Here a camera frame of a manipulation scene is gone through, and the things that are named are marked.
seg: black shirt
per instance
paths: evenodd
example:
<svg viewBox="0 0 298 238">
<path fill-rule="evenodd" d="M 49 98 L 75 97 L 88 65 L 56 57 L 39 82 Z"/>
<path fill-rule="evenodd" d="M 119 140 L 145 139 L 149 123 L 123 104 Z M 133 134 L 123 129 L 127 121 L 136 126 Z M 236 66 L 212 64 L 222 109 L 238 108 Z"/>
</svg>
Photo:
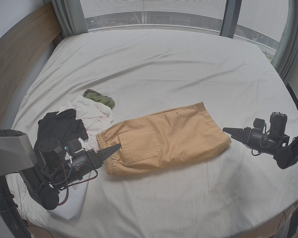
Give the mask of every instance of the black shirt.
<svg viewBox="0 0 298 238">
<path fill-rule="evenodd" d="M 76 120 L 76 110 L 67 109 L 57 115 L 58 112 L 48 112 L 43 119 L 38 121 L 37 140 L 34 152 L 38 159 L 38 165 L 42 168 L 44 162 L 38 150 L 38 143 L 44 139 L 55 138 L 62 146 L 67 146 L 69 141 L 78 139 L 87 140 L 88 135 L 82 120 Z"/>
</svg>

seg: rolled green fabric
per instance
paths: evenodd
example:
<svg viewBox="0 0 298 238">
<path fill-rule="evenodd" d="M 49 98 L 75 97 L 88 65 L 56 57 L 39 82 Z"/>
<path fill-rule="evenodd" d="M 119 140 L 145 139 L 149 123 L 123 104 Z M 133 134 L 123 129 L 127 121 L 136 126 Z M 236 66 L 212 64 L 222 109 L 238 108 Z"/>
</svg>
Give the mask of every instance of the rolled green fabric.
<svg viewBox="0 0 298 238">
<path fill-rule="evenodd" d="M 83 93 L 84 98 L 88 98 L 93 100 L 94 102 L 100 102 L 102 104 L 107 105 L 109 108 L 113 108 L 115 106 L 115 102 L 112 98 L 109 98 L 108 96 L 103 96 L 102 94 L 92 90 L 92 89 L 87 89 Z"/>
</svg>

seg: floor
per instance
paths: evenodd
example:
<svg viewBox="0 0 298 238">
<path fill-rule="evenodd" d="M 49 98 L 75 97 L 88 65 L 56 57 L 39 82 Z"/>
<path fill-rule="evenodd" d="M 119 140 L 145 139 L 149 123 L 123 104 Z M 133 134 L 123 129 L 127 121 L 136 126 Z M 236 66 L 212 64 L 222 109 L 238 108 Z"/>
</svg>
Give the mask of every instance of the floor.
<svg viewBox="0 0 298 238">
<path fill-rule="evenodd" d="M 280 224 L 280 226 L 283 225 L 285 217 L 282 217 L 283 213 L 277 215 L 276 217 L 272 218 L 271 220 L 267 221 L 265 224 L 263 224 L 262 226 L 246 232 L 244 234 L 238 235 L 238 236 L 234 236 L 233 238 L 257 238 L 257 237 L 271 237 L 273 236 L 278 228 L 279 222 L 282 219 L 282 222 Z M 29 230 L 35 235 L 35 238 L 65 238 L 63 236 L 57 235 L 53 232 L 51 232 L 52 236 L 49 234 L 48 231 L 42 229 L 42 228 L 38 228 L 38 227 L 33 227 L 34 224 L 32 223 L 28 223 L 29 225 Z M 298 233 L 296 233 L 293 238 L 298 238 Z"/>
</svg>

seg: bed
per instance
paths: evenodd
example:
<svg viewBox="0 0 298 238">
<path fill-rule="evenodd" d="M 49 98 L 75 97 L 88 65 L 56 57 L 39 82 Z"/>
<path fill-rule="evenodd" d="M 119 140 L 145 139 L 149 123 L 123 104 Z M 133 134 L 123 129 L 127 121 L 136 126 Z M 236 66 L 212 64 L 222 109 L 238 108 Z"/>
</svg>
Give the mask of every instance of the bed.
<svg viewBox="0 0 298 238">
<path fill-rule="evenodd" d="M 13 129 L 37 138 L 38 120 L 88 89 L 112 97 L 116 124 L 204 102 L 220 128 L 269 123 L 298 112 L 279 75 L 257 46 L 196 32 L 139 29 L 86 33 L 62 40 L 26 93 Z M 138 176 L 88 183 L 78 219 L 49 213 L 7 176 L 21 216 L 65 237 L 230 237 L 273 218 L 298 200 L 297 165 L 281 170 L 237 141 L 207 161 Z"/>
</svg>

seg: folded shorts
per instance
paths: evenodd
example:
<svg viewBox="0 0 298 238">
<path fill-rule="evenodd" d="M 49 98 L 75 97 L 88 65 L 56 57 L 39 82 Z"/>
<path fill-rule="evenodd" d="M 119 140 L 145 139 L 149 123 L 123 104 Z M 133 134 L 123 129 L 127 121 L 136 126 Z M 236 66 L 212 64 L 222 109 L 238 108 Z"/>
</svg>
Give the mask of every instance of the folded shorts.
<svg viewBox="0 0 298 238">
<path fill-rule="evenodd" d="M 214 158 L 231 143 L 203 102 L 117 123 L 96 138 L 101 149 L 121 144 L 104 163 L 122 176 Z"/>
</svg>

